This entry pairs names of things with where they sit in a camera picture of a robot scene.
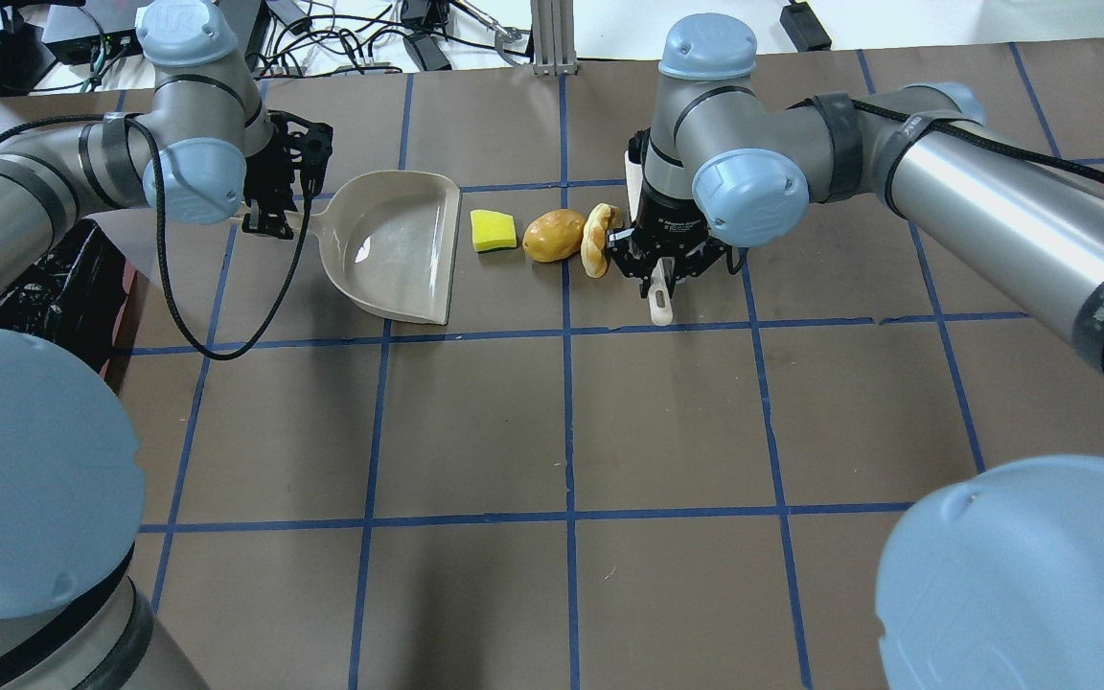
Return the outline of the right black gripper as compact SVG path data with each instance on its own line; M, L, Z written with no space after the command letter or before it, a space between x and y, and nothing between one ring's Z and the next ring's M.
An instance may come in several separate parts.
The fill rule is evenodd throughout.
M716 261L724 259L728 275L744 269L745 250L732 247L710 235L705 215L693 199L679 199L643 182L638 214L631 229L612 230L605 255L626 278L650 284L658 259L670 259L667 288L688 278L700 278Z

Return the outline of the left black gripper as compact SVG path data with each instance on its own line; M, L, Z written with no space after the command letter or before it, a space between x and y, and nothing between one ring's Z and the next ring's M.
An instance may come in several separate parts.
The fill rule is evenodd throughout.
M293 184L304 169L308 128L295 115L270 115L270 140L246 158L241 230L282 241L295 237L288 213L295 210Z

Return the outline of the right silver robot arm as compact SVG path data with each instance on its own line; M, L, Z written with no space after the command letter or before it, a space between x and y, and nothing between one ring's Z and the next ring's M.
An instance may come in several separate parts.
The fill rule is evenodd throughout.
M1007 144L956 82L767 112L755 36L687 15L652 126L631 139L631 226L596 248L644 293L781 238L811 202L872 194L1104 376L1104 172ZM892 689L1104 689L1104 454L1016 460L907 508L878 563Z

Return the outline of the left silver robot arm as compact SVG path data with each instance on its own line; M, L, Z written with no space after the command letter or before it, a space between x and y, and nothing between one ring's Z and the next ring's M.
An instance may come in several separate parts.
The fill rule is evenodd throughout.
M146 488L105 383L126 262L92 217L211 224L291 208L288 117L268 113L210 1L153 1L135 33L148 113L0 134L0 689L205 689L128 576Z

